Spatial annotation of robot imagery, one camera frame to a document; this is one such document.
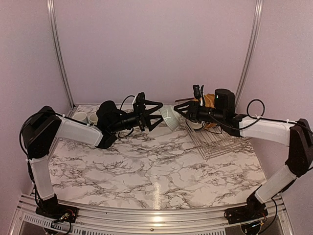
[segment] white cup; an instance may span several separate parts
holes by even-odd
[[[93,123],[94,125],[96,125],[98,123],[98,116],[96,113],[93,113],[93,114],[90,114],[88,116],[88,120],[89,120],[89,123]]]
[[[84,112],[75,113],[73,116],[73,119],[84,122],[84,123],[88,123],[87,114]]]

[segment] back wall panel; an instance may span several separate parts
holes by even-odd
[[[193,84],[235,91],[252,29],[251,0],[55,1],[75,103],[144,91],[173,103]]]

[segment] marble countertop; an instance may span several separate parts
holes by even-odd
[[[77,112],[97,107],[80,105]],[[152,132],[135,128],[109,149],[61,140],[49,169],[59,199],[132,209],[241,203],[265,180],[250,143],[204,160],[183,127],[172,132],[164,122]]]

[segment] metal frame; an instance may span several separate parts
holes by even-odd
[[[235,93],[235,107],[238,106],[240,98],[244,91],[245,83],[246,83],[248,72],[249,72],[250,62],[253,56],[253,52],[255,50],[256,42],[257,42],[259,31],[260,31],[262,9],[263,9],[263,0],[257,0],[255,4],[255,12],[254,12],[249,47],[248,47],[248,51],[246,54],[244,67],[241,72],[239,84]]]
[[[55,48],[57,59],[58,59],[58,64],[59,64],[62,82],[64,85],[68,104],[70,105],[71,109],[73,109],[75,107],[75,103],[74,103],[74,99],[73,99],[72,93],[71,93],[70,88],[69,88],[67,73],[65,70],[64,62],[63,62],[60,40],[59,40],[59,34],[58,34],[57,21],[56,21],[55,11],[54,11],[54,0],[47,0],[47,7],[48,7],[48,13],[49,13],[49,18],[50,18],[50,23],[51,23],[54,48]]]
[[[293,235],[290,221],[286,212],[284,202],[280,196],[275,198],[278,205],[278,218],[282,226],[283,235]],[[229,207],[243,206],[245,203],[236,205],[185,209],[185,210],[145,210],[145,209],[120,209],[98,207],[80,203],[72,203],[60,200],[60,203],[79,208],[76,223],[73,224],[73,231],[93,230],[106,232],[112,235],[126,234],[176,234],[176,235],[198,235],[211,231],[222,230],[229,225],[224,218],[224,210]],[[272,201],[266,204],[268,217],[275,215],[276,209]],[[18,204],[14,221],[10,229],[11,235],[18,235],[25,216],[32,216],[49,224],[52,219],[35,214],[36,203],[34,196],[22,195]],[[63,230],[67,225],[59,224]]]

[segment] ventilation grille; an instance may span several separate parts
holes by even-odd
[[[25,214],[24,221],[29,222],[31,224],[35,224],[47,229],[53,229],[56,231],[63,231],[67,232],[68,224],[53,224],[52,220],[48,218],[41,218],[36,215],[32,214]],[[96,229],[87,229],[77,227],[75,224],[72,225],[72,230],[70,232],[71,235],[126,235],[126,233],[110,233],[106,231],[96,230]],[[201,233],[183,233],[183,234],[176,234],[176,235],[226,235],[225,229],[218,229],[218,230],[210,230]]]

